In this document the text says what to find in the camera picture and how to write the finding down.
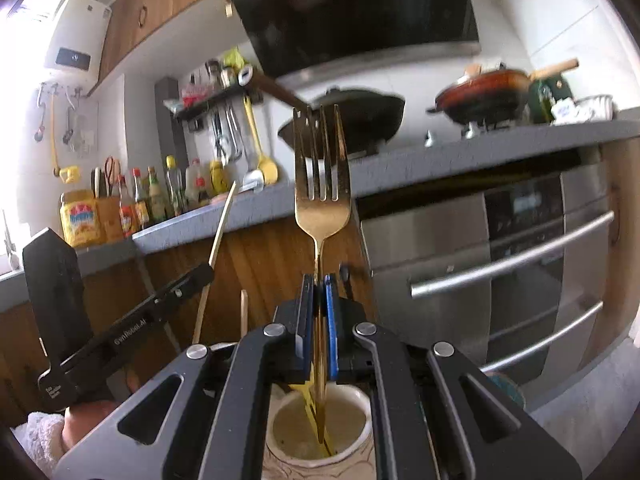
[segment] cabinet handle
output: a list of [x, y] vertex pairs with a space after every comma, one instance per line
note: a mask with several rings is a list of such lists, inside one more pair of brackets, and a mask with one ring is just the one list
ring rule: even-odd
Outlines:
[[581, 323], [584, 323], [585, 321], [587, 321], [591, 316], [601, 311], [603, 305], [604, 304], [601, 301], [599, 301], [598, 303], [593, 305], [589, 310], [587, 310], [584, 314], [582, 314], [580, 317], [578, 317], [577, 319], [574, 319], [567, 326], [561, 328], [557, 332], [553, 332], [552, 335], [545, 337], [544, 339], [538, 341], [537, 343], [531, 346], [528, 346], [524, 350], [520, 350], [515, 354], [507, 356], [498, 361], [494, 361], [493, 363], [486, 364], [480, 368], [480, 371], [485, 374], [489, 372], [496, 372], [498, 370], [502, 370], [506, 368], [507, 366], [511, 366], [513, 364], [519, 363], [523, 359], [526, 359], [527, 357], [535, 354], [536, 352], [540, 352], [541, 350], [544, 350], [545, 348], [551, 346], [552, 343], [560, 339], [567, 332], [570, 332]]
[[579, 240], [583, 236], [610, 224], [613, 222], [614, 216], [615, 214], [613, 211], [609, 211], [604, 213], [604, 215], [597, 217], [595, 220], [577, 228], [575, 231], [571, 231], [570, 233], [540, 244], [527, 251], [523, 251], [515, 256], [508, 256], [507, 258], [503, 258], [482, 267], [463, 270], [457, 274], [451, 274], [449, 276], [444, 276], [443, 278], [436, 278], [435, 280], [411, 283], [411, 297], [414, 299], [424, 298], [425, 296], [435, 294], [436, 292], [454, 290], [456, 288], [471, 285], [475, 282], [507, 274], [512, 270], [519, 269], [520, 267], [532, 262], [541, 260], [544, 256], [562, 249], [568, 244]]
[[142, 8], [140, 9], [140, 12], [138, 13], [138, 26], [140, 28], [145, 26], [147, 10], [148, 9], [146, 8], [146, 5], [143, 5]]

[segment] gray countertop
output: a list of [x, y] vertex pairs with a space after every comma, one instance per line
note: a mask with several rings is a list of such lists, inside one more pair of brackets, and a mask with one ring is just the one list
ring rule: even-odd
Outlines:
[[[611, 122], [520, 126], [430, 148], [415, 146], [351, 161], [351, 192], [358, 198], [543, 153], [637, 136], [640, 136], [640, 112], [635, 109], [621, 112], [618, 120]], [[234, 200], [225, 230], [238, 230], [289, 216], [293, 214], [293, 201], [291, 182], [278, 183], [257, 194], [241, 194]], [[222, 208], [223, 202], [208, 205], [127, 240], [80, 250], [81, 273], [88, 276], [136, 256], [212, 237]], [[27, 300], [23, 272], [0, 276], [0, 312]]]

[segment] gold fork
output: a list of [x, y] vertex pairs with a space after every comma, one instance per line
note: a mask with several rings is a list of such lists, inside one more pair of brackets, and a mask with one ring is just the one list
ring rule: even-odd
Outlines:
[[[320, 108], [320, 121], [316, 125], [311, 108], [306, 115], [302, 110], [293, 111], [294, 152], [296, 159], [296, 222], [298, 226], [314, 240], [316, 248], [316, 263], [314, 266], [314, 281], [317, 290], [324, 290], [322, 286], [322, 245], [330, 236], [340, 231], [351, 214], [351, 184], [349, 179], [349, 164], [347, 149], [344, 143], [344, 132], [340, 120], [340, 110], [334, 105], [336, 146], [336, 177], [334, 188], [332, 183], [331, 150], [329, 149], [329, 134], [326, 125], [324, 107]], [[316, 139], [318, 127], [322, 135], [321, 158], [324, 160], [324, 198], [320, 193], [320, 171], [318, 154], [316, 153]], [[302, 131], [309, 129], [311, 140], [312, 183], [313, 194], [309, 197], [308, 176], [306, 174], [306, 160], [303, 149]], [[313, 395], [316, 404], [316, 423], [318, 427], [318, 442], [324, 441], [324, 404], [327, 375], [327, 327], [326, 312], [322, 307], [324, 302], [317, 301], [314, 307], [314, 386]]]

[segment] water heater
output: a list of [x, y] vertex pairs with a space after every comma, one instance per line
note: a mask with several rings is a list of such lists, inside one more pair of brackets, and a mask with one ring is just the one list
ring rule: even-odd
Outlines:
[[44, 81], [89, 91], [98, 82], [111, 9], [95, 0], [65, 0], [44, 58]]

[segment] cup rim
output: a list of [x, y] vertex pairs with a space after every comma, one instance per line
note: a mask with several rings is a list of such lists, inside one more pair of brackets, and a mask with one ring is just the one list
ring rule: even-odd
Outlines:
[[369, 396], [365, 392], [363, 392], [361, 389], [357, 388], [356, 386], [353, 386], [352, 384], [328, 383], [327, 389], [329, 388], [330, 389], [340, 388], [342, 391], [348, 392], [348, 396], [355, 401], [354, 404], [357, 404], [362, 409], [365, 415], [365, 423], [359, 436], [356, 438], [356, 440], [354, 440], [351, 443], [349, 447], [347, 447], [340, 453], [337, 453], [327, 458], [319, 458], [317, 460], [305, 460], [302, 458], [295, 458], [284, 453], [283, 450], [281, 450], [280, 447], [278, 446], [278, 443], [276, 442], [276, 439], [273, 435], [273, 421], [275, 420], [277, 413], [284, 406], [287, 406], [288, 404], [294, 402], [298, 397], [302, 396], [301, 392], [294, 390], [292, 392], [289, 392], [282, 398], [282, 400], [280, 401], [278, 410], [275, 413], [273, 413], [273, 415], [271, 415], [270, 413], [270, 416], [267, 421], [266, 445], [269, 448], [269, 451], [273, 453], [273, 455], [278, 460], [290, 466], [304, 467], [307, 469], [317, 469], [319, 467], [333, 465], [338, 462], [341, 462], [342, 460], [351, 456], [360, 446], [362, 446], [365, 443], [369, 435], [372, 433], [371, 405], [369, 401]]

